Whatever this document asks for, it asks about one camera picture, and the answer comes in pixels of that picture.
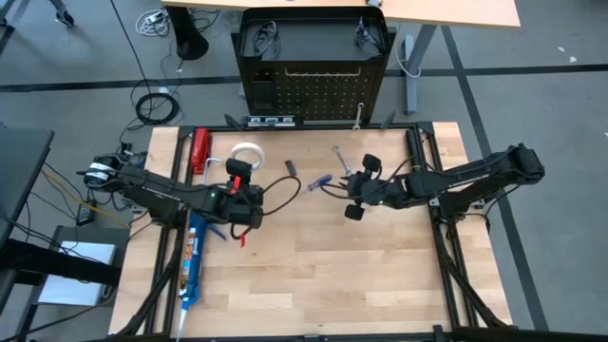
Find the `floor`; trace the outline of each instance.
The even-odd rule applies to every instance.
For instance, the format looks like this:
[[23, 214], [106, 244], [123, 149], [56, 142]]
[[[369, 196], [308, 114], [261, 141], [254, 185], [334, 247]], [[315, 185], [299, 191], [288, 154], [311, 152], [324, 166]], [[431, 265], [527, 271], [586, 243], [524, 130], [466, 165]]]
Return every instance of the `floor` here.
[[[162, 78], [161, 59], [170, 51], [172, 35], [142, 37], [133, 29], [137, 17], [157, 8], [160, 2], [115, 3], [146, 76]], [[15, 31], [0, 55], [0, 122], [53, 129], [56, 135], [48, 162], [84, 190], [74, 171], [87, 167], [93, 156], [116, 149], [124, 126], [133, 119], [130, 86], [32, 92], [10, 92], [6, 86], [140, 80], [141, 75], [108, 1], [66, 0], [77, 22], [73, 29], [54, 21], [49, 1], [22, 4], [25, 5], [16, 6], [9, 14]], [[521, 29], [451, 28], [465, 69], [580, 66], [608, 61], [608, 2], [521, 0], [517, 5]], [[220, 16], [204, 33], [211, 44], [209, 52], [204, 58], [184, 63], [181, 77], [238, 75], [228, 34], [235, 20], [230, 12]], [[402, 24], [397, 41], [406, 33], [416, 34], [419, 27]], [[0, 36], [3, 33], [4, 28], [0, 28]], [[177, 77], [178, 64], [175, 56], [165, 61], [168, 77]], [[440, 29], [422, 67], [453, 68]], [[401, 78], [385, 78], [374, 109], [374, 122], [381, 123], [393, 109], [403, 112], [403, 83]], [[397, 115], [396, 121], [458, 122], [469, 157], [478, 159], [482, 156], [478, 139], [483, 131], [473, 124], [469, 112], [473, 117], [479, 112], [493, 149], [503, 150], [523, 142], [537, 151], [547, 169], [546, 177], [535, 186], [522, 187], [509, 199], [549, 328], [608, 334], [608, 211], [604, 208], [608, 202], [608, 158], [596, 154], [608, 145], [608, 73], [461, 74], [423, 77], [420, 84], [420, 112], [411, 117]], [[474, 104], [470, 98], [468, 102], [464, 100], [461, 86], [467, 85]], [[143, 92], [138, 88], [135, 98]], [[176, 119], [181, 119], [180, 124], [223, 124], [224, 113], [240, 117], [247, 112], [237, 95], [238, 84], [233, 82], [183, 85], [179, 94], [184, 114]], [[144, 128], [126, 133], [125, 139], [134, 143], [134, 150], [144, 150], [149, 133], [150, 129]], [[34, 190], [62, 205], [59, 195], [44, 179], [36, 182]], [[42, 233], [51, 235], [55, 225], [70, 224], [69, 218], [36, 198], [30, 198], [29, 204], [31, 226]], [[125, 212], [118, 215], [125, 220], [130, 217]], [[499, 210], [494, 210], [490, 218], [491, 238], [514, 322], [524, 329], [532, 328]], [[100, 219], [86, 229], [95, 226], [112, 223]], [[13, 291], [0, 319], [0, 337], [14, 333], [29, 291], [26, 286]], [[33, 326], [76, 311], [45, 307], [36, 315]], [[51, 336], [53, 341], [102, 338], [110, 314], [108, 308], [94, 310], [31, 337], [41, 341], [51, 340]]]

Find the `pegboard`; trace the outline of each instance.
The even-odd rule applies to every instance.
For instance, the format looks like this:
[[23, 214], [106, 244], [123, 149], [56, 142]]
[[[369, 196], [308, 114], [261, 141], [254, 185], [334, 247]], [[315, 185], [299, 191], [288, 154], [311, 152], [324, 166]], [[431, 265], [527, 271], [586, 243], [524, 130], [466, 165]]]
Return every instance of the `pegboard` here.
[[[233, 43], [237, 51], [237, 62], [243, 80], [243, 89], [251, 116], [294, 116], [297, 119], [312, 120], [354, 120], [357, 115], [358, 104], [363, 104], [361, 121], [363, 124], [369, 122], [375, 101], [384, 78], [384, 71], [389, 59], [390, 48], [386, 53], [369, 55], [367, 52], [358, 49], [352, 41], [352, 33], [356, 27], [358, 18], [366, 15], [377, 24], [378, 34], [386, 38], [387, 46], [392, 46], [394, 35], [389, 37], [382, 11], [376, 8], [339, 8], [340, 19], [325, 18], [335, 24], [332, 32], [332, 44], [328, 47], [322, 46], [322, 40], [311, 38], [310, 41], [319, 42], [318, 47], [314, 47], [319, 55], [316, 60], [295, 60], [298, 56], [311, 57], [311, 53], [301, 53], [301, 50], [281, 51], [276, 60], [262, 60], [261, 58], [247, 55], [246, 45], [248, 43], [247, 29], [243, 25], [271, 20], [271, 17], [264, 10], [248, 9], [243, 14], [243, 23], [239, 33], [233, 34]], [[277, 11], [285, 10], [287, 14], [281, 16], [284, 22], [278, 22], [280, 28], [293, 24], [294, 21], [287, 21], [284, 17], [289, 15], [308, 16], [306, 20], [299, 20], [297, 24], [302, 27], [298, 29], [297, 41], [303, 42], [302, 32], [310, 34], [312, 37], [318, 34], [327, 34], [327, 24], [323, 27], [318, 24], [318, 20], [310, 18], [311, 13], [319, 13], [319, 8], [314, 8], [313, 12], [303, 13], [293, 9], [272, 9], [272, 15], [277, 15]], [[289, 39], [288, 29], [283, 29], [281, 45], [289, 48], [289, 44], [283, 43]], [[341, 38], [336, 38], [337, 34], [342, 34]], [[340, 47], [336, 47], [336, 39], [340, 39]], [[332, 48], [340, 49], [340, 54], [332, 54]], [[332, 57], [343, 58], [344, 60], [332, 60]]]

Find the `red tool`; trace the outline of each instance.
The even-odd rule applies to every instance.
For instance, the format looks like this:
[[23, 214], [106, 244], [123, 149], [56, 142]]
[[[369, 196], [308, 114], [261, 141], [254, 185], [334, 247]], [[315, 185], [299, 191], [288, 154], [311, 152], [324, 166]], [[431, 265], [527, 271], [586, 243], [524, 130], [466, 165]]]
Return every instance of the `red tool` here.
[[192, 147], [192, 169], [195, 175], [202, 175], [205, 160], [211, 152], [211, 133], [206, 128], [197, 128]]

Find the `desk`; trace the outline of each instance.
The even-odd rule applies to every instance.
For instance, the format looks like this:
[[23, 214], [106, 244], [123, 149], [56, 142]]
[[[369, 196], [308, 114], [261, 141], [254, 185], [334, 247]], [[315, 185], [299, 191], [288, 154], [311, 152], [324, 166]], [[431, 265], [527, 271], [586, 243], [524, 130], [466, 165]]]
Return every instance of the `desk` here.
[[[254, 7], [365, 6], [365, 0], [162, 0], [167, 7], [247, 10]], [[416, 39], [406, 35], [399, 46], [409, 74], [416, 75], [438, 25], [479, 28], [520, 27], [515, 0], [384, 0], [385, 18], [423, 24]], [[406, 76], [406, 114], [418, 111], [418, 78]]]
[[[225, 159], [236, 143], [257, 143], [267, 161], [252, 183], [267, 186], [286, 176], [284, 161], [292, 160], [307, 184], [327, 173], [342, 175], [332, 151], [339, 145], [355, 169], [365, 153], [374, 154], [382, 160], [387, 177], [409, 154], [404, 131], [222, 132], [213, 134], [211, 155]], [[467, 162], [456, 123], [435, 123], [434, 131], [444, 168]], [[168, 176], [177, 134], [175, 127], [154, 129], [147, 169]], [[428, 152], [428, 140], [425, 149]], [[409, 171], [409, 166], [402, 171]], [[214, 164], [208, 172], [210, 182], [227, 179], [223, 165]], [[193, 179], [194, 184], [200, 181]], [[294, 190], [292, 181], [270, 190], [265, 211]], [[210, 234], [204, 248], [201, 300], [191, 309], [182, 336], [418, 333], [437, 324], [449, 330], [428, 209], [372, 207], [363, 220], [353, 221], [343, 216], [347, 204], [321, 191], [304, 193], [265, 217], [262, 226], [247, 236], [243, 249], [237, 241], [223, 242]], [[145, 224], [143, 219], [133, 230]], [[500, 319], [509, 322], [483, 219], [468, 217], [457, 227], [471, 285]], [[145, 298], [159, 235], [160, 229], [148, 228], [128, 245], [110, 333], [122, 328]], [[466, 323], [458, 291], [456, 298], [461, 322]], [[159, 303], [161, 321], [164, 298]]]

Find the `black box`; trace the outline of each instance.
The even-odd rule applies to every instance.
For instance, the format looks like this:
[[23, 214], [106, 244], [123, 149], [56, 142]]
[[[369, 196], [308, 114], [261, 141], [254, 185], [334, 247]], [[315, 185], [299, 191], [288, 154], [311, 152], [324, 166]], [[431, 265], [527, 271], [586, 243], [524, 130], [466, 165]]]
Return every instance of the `black box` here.
[[[258, 42], [269, 45], [260, 55], [254, 39], [265, 24], [278, 40]], [[357, 44], [361, 27], [371, 37]], [[232, 39], [250, 115], [354, 120], [361, 103], [367, 124], [395, 34], [374, 7], [247, 9]]]

